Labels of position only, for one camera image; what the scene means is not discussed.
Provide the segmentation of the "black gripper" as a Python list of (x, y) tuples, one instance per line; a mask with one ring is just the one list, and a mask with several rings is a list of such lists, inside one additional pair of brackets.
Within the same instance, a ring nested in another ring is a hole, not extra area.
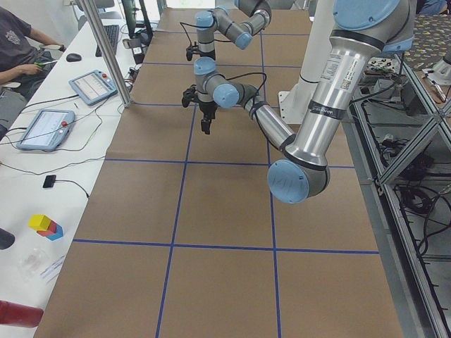
[(201, 130), (204, 134), (211, 133), (211, 120), (216, 118), (216, 102), (199, 102), (199, 108), (203, 113), (203, 118), (201, 119)]

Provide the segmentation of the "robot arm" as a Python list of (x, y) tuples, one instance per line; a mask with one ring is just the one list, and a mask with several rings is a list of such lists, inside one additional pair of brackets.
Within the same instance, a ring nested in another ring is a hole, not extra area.
[(194, 16), (197, 30), (197, 41), (186, 48), (188, 61), (197, 54), (216, 59), (214, 46), (214, 33), (220, 32), (239, 49), (246, 49), (254, 35), (264, 30), (271, 22), (271, 7), (269, 2), (261, 1), (235, 1), (248, 20), (236, 23), (223, 7), (216, 7), (207, 11), (197, 12)]
[(191, 90), (204, 115), (202, 130), (209, 132), (217, 108), (243, 107), (283, 154), (283, 159), (268, 169), (272, 195), (296, 204), (327, 187), (330, 172), (326, 152), (370, 59), (411, 47), (416, 2), (334, 1), (328, 6), (333, 19), (331, 51), (297, 132), (273, 111), (256, 87), (227, 80), (216, 69), (215, 32), (244, 49), (271, 21), (271, 7), (266, 1), (238, 1), (236, 5), (247, 15), (240, 24), (224, 8), (196, 16), (200, 56), (194, 62), (195, 84)]

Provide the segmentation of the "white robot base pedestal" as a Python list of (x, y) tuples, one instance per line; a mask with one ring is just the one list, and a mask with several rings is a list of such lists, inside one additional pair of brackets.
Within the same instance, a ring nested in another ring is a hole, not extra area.
[(281, 118), (287, 124), (302, 123), (331, 52), (330, 34), (335, 25), (334, 0), (313, 1), (309, 17), (313, 20), (299, 80), (288, 92), (279, 92)]

